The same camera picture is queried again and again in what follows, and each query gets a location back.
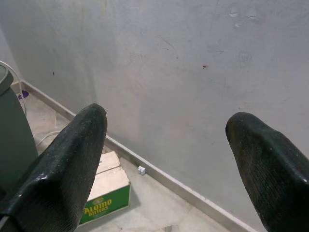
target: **small white object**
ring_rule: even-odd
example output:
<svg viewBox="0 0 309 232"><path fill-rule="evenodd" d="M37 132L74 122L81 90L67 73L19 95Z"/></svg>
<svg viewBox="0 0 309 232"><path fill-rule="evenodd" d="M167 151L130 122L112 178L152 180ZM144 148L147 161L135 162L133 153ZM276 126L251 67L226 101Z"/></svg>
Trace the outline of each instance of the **small white object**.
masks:
<svg viewBox="0 0 309 232"><path fill-rule="evenodd" d="M138 170L139 170L139 174L141 174L141 175L145 175L146 174L146 169L144 167L140 166L138 168Z"/></svg>

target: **wall stain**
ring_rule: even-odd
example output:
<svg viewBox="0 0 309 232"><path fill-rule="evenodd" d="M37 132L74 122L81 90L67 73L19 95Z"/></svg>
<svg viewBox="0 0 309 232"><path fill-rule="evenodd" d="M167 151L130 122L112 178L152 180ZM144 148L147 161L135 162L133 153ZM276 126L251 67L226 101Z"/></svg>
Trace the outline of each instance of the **wall stain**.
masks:
<svg viewBox="0 0 309 232"><path fill-rule="evenodd" d="M170 42L168 42L166 39L164 39L162 36L160 36L161 37L161 39L164 41L164 42L166 42L170 47L172 47L174 50L175 50L175 48L174 48L174 46L170 43Z"/></svg>

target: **white wall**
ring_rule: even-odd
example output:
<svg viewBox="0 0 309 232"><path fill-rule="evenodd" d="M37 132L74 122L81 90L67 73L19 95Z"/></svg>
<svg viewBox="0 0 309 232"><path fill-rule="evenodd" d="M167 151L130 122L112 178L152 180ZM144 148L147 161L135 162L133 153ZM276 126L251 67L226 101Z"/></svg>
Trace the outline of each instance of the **white wall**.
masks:
<svg viewBox="0 0 309 232"><path fill-rule="evenodd" d="M251 112L309 154L308 11L307 0L2 0L0 21L25 79L74 112L99 102L110 136L264 231L225 123Z"/></svg>
<svg viewBox="0 0 309 232"><path fill-rule="evenodd" d="M6 42L6 39L3 35L1 27L0 27L0 60L10 65L17 72L17 74L20 75L18 67L12 56L11 50Z"/></svg>

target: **tiled floor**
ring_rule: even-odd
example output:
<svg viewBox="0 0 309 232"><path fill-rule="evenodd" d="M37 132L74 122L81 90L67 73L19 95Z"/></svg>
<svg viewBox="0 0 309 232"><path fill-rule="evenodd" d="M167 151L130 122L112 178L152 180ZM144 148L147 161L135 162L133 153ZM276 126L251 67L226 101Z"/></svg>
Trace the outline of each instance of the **tiled floor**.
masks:
<svg viewBox="0 0 309 232"><path fill-rule="evenodd" d="M25 101L36 143L69 123L34 96L29 95ZM38 146L39 153L54 138L55 135L45 139ZM127 160L120 158L120 162L132 184L130 207L80 226L76 232L228 232L147 174L139 175Z"/></svg>

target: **gray bin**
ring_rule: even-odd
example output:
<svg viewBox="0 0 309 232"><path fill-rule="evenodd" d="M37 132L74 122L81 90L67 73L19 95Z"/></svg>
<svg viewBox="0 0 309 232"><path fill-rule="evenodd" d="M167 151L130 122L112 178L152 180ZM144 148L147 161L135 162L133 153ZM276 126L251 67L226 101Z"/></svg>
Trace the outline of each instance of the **gray bin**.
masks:
<svg viewBox="0 0 309 232"><path fill-rule="evenodd" d="M0 200L38 156L12 82L12 74L0 65Z"/></svg>

